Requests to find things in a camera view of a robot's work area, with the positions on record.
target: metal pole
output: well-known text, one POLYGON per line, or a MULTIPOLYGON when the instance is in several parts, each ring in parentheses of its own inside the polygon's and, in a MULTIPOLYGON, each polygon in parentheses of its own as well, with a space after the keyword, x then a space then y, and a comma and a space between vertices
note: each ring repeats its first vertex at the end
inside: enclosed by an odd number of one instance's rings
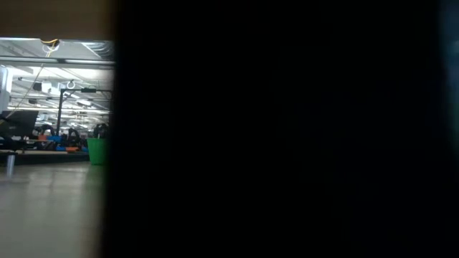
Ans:
POLYGON ((16 155, 8 155, 8 158, 6 160, 6 177, 7 178, 13 178, 15 158, 16 158, 16 155))
POLYGON ((59 110, 57 111, 57 129, 56 129, 56 136, 59 136, 60 131, 60 116, 62 114, 62 100, 64 98, 65 89, 60 90, 60 98, 59 98, 59 110))

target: floor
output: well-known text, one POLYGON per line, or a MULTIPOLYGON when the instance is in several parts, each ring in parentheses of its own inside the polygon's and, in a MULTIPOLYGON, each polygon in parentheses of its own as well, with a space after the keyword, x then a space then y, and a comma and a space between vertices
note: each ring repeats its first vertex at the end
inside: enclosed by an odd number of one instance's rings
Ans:
POLYGON ((0 168, 0 257, 98 257, 102 168, 86 162, 0 168))

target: computer monitor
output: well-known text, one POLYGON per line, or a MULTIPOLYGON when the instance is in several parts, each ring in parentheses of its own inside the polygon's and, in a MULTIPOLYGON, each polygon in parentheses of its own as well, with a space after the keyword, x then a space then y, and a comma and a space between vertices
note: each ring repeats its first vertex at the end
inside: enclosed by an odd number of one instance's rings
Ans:
MULTIPOLYGON (((7 118, 11 111, 1 113, 3 118, 7 118)), ((26 136, 32 134, 32 131, 37 121, 38 111, 16 111, 7 120, 0 124, 0 133, 12 136, 26 136)))

